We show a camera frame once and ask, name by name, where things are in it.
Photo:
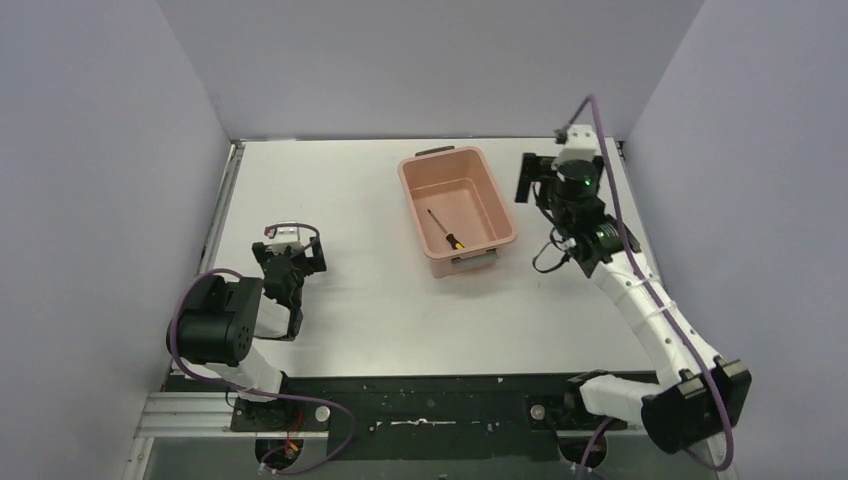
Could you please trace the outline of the black yellow screwdriver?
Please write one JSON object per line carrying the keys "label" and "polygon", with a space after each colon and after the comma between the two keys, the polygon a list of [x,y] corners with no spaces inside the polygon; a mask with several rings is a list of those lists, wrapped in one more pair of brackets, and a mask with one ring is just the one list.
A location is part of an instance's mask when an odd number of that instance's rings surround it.
{"label": "black yellow screwdriver", "polygon": [[460,242],[457,237],[445,227],[445,225],[439,220],[439,218],[431,209],[428,209],[427,213],[435,222],[437,227],[442,231],[445,240],[448,242],[448,244],[453,250],[460,250],[465,248],[464,244]]}

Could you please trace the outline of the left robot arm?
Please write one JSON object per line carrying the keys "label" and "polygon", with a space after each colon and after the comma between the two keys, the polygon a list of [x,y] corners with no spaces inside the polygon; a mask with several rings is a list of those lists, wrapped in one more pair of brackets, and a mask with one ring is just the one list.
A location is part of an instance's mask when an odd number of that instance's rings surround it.
{"label": "left robot arm", "polygon": [[303,322],[305,279],[327,270],[320,239],[256,242],[251,246],[261,275],[240,276],[219,268],[198,277],[180,300],[165,334],[172,357],[213,371],[214,383],[257,404],[271,429],[292,423],[296,403],[286,374],[253,346],[256,339],[291,342]]}

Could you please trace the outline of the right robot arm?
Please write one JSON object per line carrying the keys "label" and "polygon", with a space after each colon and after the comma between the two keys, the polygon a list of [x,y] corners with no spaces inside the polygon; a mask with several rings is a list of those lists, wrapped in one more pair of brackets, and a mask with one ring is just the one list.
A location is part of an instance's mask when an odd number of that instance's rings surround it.
{"label": "right robot arm", "polygon": [[637,239],[599,196],[602,158],[558,160],[525,153],[515,200],[533,200],[573,260],[619,310],[655,370],[654,383],[605,371],[573,379],[578,409],[643,427],[662,451],[686,451],[735,427],[752,376],[688,323],[653,274]]}

